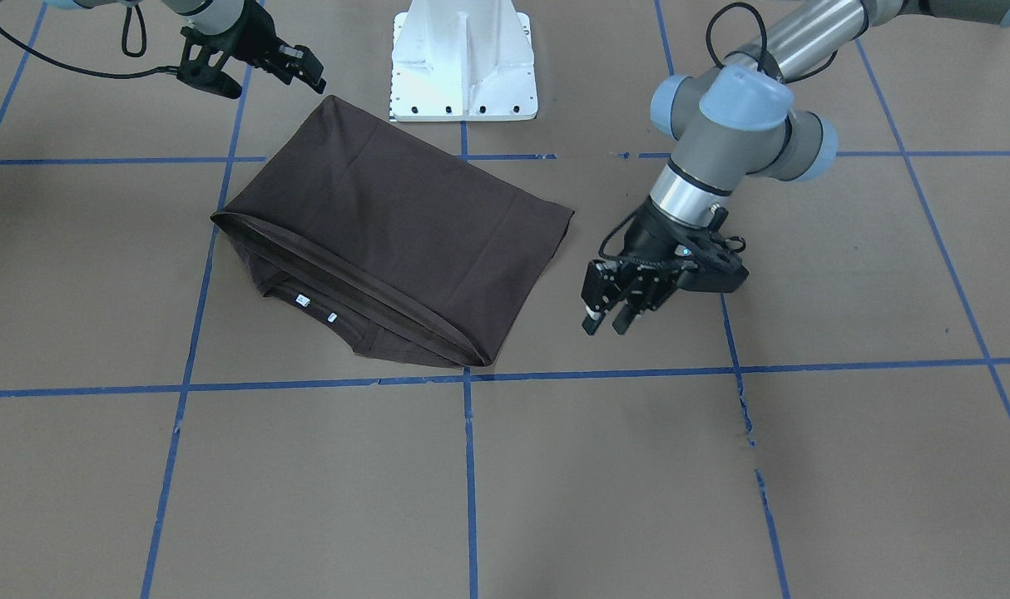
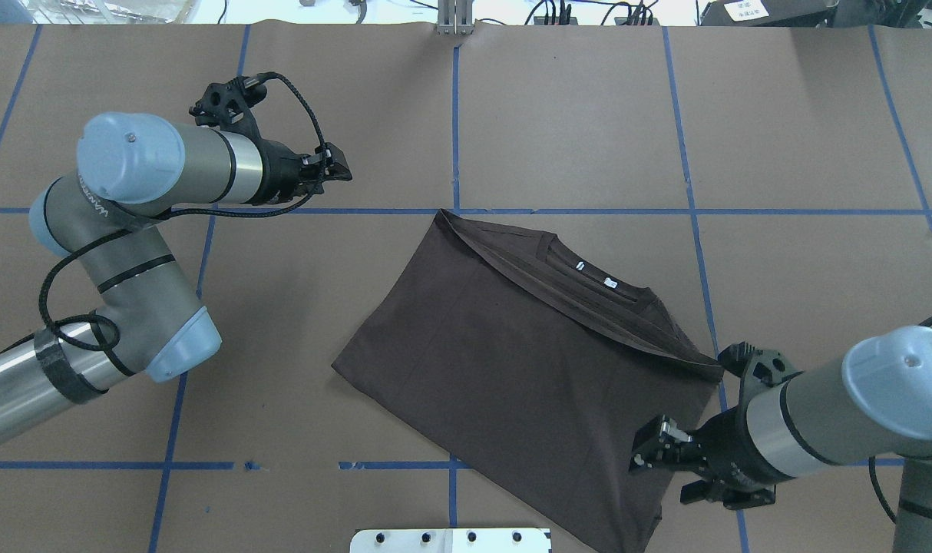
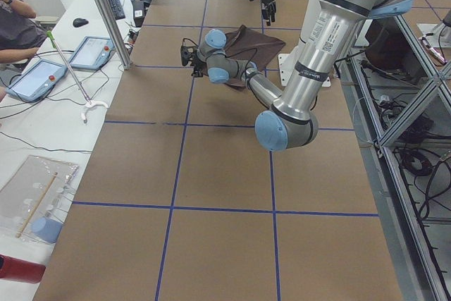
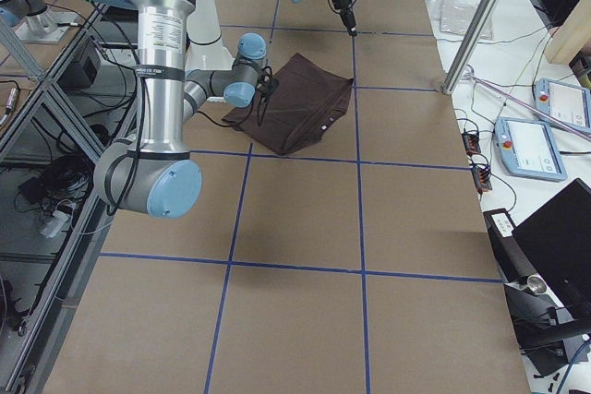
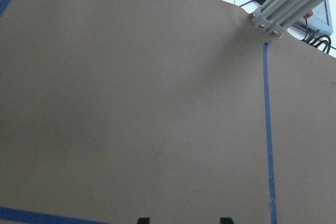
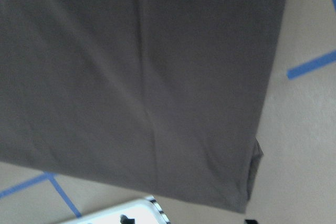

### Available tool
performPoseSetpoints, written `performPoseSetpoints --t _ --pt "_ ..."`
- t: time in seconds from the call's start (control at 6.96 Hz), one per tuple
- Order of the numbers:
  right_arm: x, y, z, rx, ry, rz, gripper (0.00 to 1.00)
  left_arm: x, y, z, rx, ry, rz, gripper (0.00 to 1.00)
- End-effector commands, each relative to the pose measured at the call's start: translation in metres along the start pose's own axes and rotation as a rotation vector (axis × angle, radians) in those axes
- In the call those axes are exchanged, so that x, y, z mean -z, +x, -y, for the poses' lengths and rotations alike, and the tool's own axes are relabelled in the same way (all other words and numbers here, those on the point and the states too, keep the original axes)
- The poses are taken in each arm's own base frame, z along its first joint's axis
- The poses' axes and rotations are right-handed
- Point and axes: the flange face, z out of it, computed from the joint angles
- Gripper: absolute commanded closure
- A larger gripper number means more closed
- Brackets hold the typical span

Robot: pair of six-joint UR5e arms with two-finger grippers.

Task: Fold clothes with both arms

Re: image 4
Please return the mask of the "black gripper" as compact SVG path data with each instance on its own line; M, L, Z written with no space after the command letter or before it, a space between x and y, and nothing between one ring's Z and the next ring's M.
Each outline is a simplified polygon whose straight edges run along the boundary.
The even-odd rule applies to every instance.
M258 81L258 93L261 98L270 98L277 90L279 81L276 78L260 78Z
M357 36L356 18L352 11L354 0L331 0L332 8L336 14L341 14L347 33L351 37Z

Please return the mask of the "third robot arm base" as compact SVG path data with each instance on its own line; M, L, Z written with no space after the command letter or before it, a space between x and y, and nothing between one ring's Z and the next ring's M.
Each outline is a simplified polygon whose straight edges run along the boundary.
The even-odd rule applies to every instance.
M28 43L57 44L78 26L76 12L54 12L45 0L1 0L1 19Z

